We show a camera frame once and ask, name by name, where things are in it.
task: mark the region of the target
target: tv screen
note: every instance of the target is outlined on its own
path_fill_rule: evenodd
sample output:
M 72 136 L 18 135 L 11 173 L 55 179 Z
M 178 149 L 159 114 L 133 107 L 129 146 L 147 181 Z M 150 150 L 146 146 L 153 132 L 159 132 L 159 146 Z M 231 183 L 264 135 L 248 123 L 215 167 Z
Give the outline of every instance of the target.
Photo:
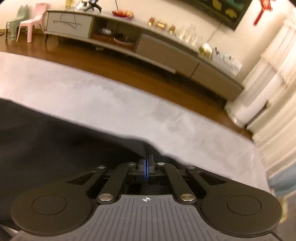
M 252 0 L 182 0 L 236 29 Z

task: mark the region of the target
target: black cloth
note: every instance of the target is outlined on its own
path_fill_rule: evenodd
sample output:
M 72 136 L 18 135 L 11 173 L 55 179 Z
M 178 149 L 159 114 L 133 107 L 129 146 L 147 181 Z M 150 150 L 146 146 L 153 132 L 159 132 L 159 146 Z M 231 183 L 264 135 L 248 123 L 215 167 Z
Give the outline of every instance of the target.
M 153 146 L 76 125 L 0 99 L 0 220 L 22 192 L 106 165 L 146 158 L 178 165 Z

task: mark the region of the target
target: red hanging ornament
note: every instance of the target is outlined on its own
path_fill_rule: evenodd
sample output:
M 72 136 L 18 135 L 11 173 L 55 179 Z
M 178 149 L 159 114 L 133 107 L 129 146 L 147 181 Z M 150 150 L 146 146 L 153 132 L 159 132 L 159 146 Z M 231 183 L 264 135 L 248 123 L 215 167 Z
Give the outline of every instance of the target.
M 255 26 L 256 26 L 257 23 L 259 22 L 260 18 L 262 17 L 262 14 L 263 14 L 263 12 L 264 12 L 265 10 L 270 10 L 270 11 L 272 11 L 272 6 L 271 6 L 271 4 L 270 4 L 270 1 L 271 1 L 271 0 L 260 0 L 262 9 L 261 9 L 261 11 L 260 11 L 258 17 L 256 18 L 255 22 L 254 22 L 254 25 L 255 25 Z

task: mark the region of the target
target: cabinet drawer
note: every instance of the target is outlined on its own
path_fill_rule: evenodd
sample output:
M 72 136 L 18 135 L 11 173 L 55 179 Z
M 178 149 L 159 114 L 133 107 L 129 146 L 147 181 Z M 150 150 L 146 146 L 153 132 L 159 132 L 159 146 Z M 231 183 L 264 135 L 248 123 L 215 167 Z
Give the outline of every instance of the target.
M 142 34 L 136 53 L 166 65 L 190 77 L 198 65 L 198 60 L 190 54 L 159 39 Z
M 234 100 L 243 88 L 207 64 L 200 63 L 191 78 L 227 100 Z
M 89 35 L 89 29 L 91 25 L 91 16 L 85 16 L 81 14 L 72 13 L 62 13 L 60 12 L 49 12 L 47 18 L 47 31 L 63 33 L 63 34 L 71 34 L 80 37 L 87 38 Z

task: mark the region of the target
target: fruit bowl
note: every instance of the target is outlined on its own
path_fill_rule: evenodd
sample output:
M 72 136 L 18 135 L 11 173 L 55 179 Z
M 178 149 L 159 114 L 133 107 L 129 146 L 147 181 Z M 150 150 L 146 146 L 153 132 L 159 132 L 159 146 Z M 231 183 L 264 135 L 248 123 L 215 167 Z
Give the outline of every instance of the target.
M 127 10 L 121 10 L 121 9 L 114 10 L 112 11 L 112 14 L 120 18 L 133 18 L 133 12 L 127 11 Z

